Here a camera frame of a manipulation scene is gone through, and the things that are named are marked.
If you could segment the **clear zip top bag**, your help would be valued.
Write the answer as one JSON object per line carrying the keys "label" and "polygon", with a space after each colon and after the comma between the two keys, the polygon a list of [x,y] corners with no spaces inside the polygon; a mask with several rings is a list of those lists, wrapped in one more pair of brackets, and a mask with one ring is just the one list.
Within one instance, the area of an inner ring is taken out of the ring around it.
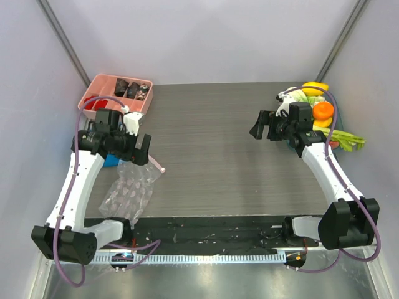
{"label": "clear zip top bag", "polygon": [[149,203],[157,179],[165,172],[155,159],[149,157],[144,166],[121,161],[118,179],[111,185],[99,211],[105,218],[118,217],[130,221],[133,227]]}

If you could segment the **orange tangerine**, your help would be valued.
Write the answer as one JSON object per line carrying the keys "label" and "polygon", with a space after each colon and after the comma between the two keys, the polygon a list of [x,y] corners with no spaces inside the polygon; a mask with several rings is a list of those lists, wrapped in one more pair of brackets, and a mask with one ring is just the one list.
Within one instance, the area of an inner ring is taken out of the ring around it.
{"label": "orange tangerine", "polygon": [[334,115],[334,106],[329,102],[319,102],[313,109],[312,114],[316,120],[327,120]]}

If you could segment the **green celery stalk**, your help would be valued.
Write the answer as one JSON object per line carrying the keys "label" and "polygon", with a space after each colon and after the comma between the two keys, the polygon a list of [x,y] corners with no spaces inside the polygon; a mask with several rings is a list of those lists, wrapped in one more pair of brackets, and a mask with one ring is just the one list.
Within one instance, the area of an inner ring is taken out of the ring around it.
{"label": "green celery stalk", "polygon": [[360,150],[366,144],[366,139],[347,133],[345,131],[334,130],[329,139],[332,148],[341,148],[344,151],[352,152],[353,150]]}

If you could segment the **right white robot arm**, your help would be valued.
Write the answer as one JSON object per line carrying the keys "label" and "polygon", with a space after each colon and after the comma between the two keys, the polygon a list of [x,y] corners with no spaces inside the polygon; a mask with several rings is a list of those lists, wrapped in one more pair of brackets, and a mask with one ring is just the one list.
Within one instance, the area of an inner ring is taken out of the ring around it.
{"label": "right white robot arm", "polygon": [[285,244],[295,246],[304,237],[321,241],[326,249],[361,247],[373,243],[380,207],[366,198],[348,180],[323,132],[313,129],[312,111],[307,103],[289,105],[289,111],[261,110],[250,134],[257,140],[267,126],[271,141],[287,140],[308,165],[323,190],[329,207],[322,217],[300,216],[289,220],[281,231]]}

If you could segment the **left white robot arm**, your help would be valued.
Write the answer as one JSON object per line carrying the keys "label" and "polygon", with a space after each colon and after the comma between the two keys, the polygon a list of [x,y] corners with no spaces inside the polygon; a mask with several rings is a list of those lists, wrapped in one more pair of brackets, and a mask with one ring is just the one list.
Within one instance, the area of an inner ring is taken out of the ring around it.
{"label": "left white robot arm", "polygon": [[128,219],[107,217],[85,225],[85,212],[94,182],[108,155],[138,166],[149,162],[150,135],[136,147],[144,115],[101,108],[89,130],[72,140],[70,166],[55,208],[43,226],[34,226],[33,242],[47,259],[88,265],[98,249],[114,243],[127,248],[133,240]]}

